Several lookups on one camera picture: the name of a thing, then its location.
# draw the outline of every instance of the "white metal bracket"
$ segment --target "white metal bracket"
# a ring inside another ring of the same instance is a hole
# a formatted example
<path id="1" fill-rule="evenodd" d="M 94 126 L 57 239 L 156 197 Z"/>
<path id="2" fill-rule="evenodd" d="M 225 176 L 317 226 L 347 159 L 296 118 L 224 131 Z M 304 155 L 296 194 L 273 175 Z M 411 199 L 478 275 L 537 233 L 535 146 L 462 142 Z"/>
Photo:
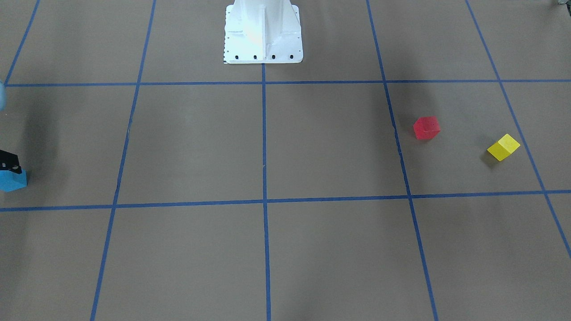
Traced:
<path id="1" fill-rule="evenodd" d="M 224 63 L 301 62 L 299 21 L 289 0 L 235 0 L 226 7 Z"/>

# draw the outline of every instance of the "white mounting plate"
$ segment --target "white mounting plate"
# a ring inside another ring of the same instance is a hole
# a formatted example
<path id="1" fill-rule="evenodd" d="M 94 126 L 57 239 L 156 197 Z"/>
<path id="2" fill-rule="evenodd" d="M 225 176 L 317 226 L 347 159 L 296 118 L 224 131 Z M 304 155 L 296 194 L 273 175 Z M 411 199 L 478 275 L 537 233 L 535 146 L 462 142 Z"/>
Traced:
<path id="1" fill-rule="evenodd" d="M 292 33 L 280 33 L 277 37 L 271 37 L 266 33 L 268 23 L 264 10 L 260 10 L 259 19 L 262 23 L 257 24 L 262 30 L 255 30 L 248 34 L 248 27 L 229 26 L 228 19 L 235 5 L 226 7 L 226 27 L 224 37 L 224 63 L 299 63 L 303 60 L 303 45 L 301 42 L 301 27 L 299 20 L 299 8 L 291 5 L 295 13 L 299 31 Z M 228 29 L 243 30 L 241 32 L 228 31 Z M 261 39 L 252 37 L 262 35 Z"/>

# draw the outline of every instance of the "blue cube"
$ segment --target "blue cube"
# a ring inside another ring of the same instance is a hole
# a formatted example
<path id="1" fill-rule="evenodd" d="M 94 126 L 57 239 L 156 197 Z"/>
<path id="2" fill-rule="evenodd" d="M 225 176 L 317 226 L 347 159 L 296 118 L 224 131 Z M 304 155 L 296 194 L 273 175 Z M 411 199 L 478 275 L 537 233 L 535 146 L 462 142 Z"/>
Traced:
<path id="1" fill-rule="evenodd" d="M 0 190 L 11 192 L 26 187 L 27 185 L 25 170 L 22 170 L 21 174 L 16 174 L 11 171 L 0 171 Z"/>

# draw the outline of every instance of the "cube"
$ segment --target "cube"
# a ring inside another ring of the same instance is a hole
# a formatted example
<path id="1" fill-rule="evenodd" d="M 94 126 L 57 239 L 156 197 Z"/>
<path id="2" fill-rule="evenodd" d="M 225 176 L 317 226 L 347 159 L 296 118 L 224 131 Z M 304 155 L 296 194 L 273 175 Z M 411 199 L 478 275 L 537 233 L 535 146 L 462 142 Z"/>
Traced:
<path id="1" fill-rule="evenodd" d="M 421 117 L 414 124 L 416 139 L 432 139 L 440 133 L 436 116 Z"/>
<path id="2" fill-rule="evenodd" d="M 11 171 L 0 171 L 0 190 L 4 192 L 11 192 L 22 187 L 26 187 L 27 178 L 26 171 L 22 169 L 21 174 L 16 174 Z"/>
<path id="3" fill-rule="evenodd" d="M 498 161 L 503 161 L 506 157 L 513 154 L 520 144 L 509 134 L 505 134 L 499 141 L 488 148 L 488 152 L 492 154 Z"/>

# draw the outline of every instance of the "yellow cube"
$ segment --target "yellow cube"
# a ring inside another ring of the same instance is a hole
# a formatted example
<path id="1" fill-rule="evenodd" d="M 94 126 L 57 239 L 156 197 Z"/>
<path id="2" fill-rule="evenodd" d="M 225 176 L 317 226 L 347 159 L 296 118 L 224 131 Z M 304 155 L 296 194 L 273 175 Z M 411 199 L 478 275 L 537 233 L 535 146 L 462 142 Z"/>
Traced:
<path id="1" fill-rule="evenodd" d="M 491 145 L 488 148 L 490 154 L 492 154 L 498 161 L 503 161 L 506 157 L 510 156 L 520 144 L 513 139 L 509 134 L 505 134 L 499 141 Z"/>

